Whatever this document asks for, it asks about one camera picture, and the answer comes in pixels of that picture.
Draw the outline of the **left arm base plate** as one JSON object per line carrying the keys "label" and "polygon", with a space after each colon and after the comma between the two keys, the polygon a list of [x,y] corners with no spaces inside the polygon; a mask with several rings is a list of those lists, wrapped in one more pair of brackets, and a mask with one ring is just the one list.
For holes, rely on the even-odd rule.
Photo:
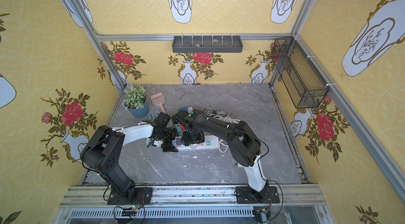
{"label": "left arm base plate", "polygon": [[124,196],[112,189],[107,200],[107,205],[149,205],[152,196],[152,187],[132,188]]}

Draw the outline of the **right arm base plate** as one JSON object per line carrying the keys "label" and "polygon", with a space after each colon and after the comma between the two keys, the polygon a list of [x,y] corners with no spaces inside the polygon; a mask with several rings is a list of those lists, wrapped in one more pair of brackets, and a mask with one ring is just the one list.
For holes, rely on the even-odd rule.
{"label": "right arm base plate", "polygon": [[260,192],[250,187],[236,187],[234,195],[238,204],[279,204],[281,201],[277,188],[269,186]]}

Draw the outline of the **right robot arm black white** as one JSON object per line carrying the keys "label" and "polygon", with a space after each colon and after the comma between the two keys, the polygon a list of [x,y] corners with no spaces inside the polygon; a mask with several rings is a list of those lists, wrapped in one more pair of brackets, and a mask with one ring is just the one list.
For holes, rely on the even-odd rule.
{"label": "right robot arm black white", "polygon": [[248,186],[256,192],[263,191],[266,179],[260,167],[262,143],[246,122],[235,124],[221,121],[200,110],[190,113],[181,110],[172,116],[172,121],[184,127],[185,132],[181,137],[184,145],[203,143],[205,132],[227,142],[232,157],[245,169]]}

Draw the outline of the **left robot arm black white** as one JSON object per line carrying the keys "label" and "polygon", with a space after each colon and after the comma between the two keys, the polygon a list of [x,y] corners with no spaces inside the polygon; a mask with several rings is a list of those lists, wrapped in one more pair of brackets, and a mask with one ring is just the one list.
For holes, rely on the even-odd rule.
{"label": "left robot arm black white", "polygon": [[170,120],[168,114],[161,112],[153,121],[144,120],[121,128],[100,126],[82,150],[80,159],[89,169],[99,173],[113,192],[127,200],[134,199],[139,194],[135,189],[135,182],[119,165],[122,147],[149,138],[152,143],[161,142],[164,152],[178,152],[173,146],[176,130],[167,127]]}

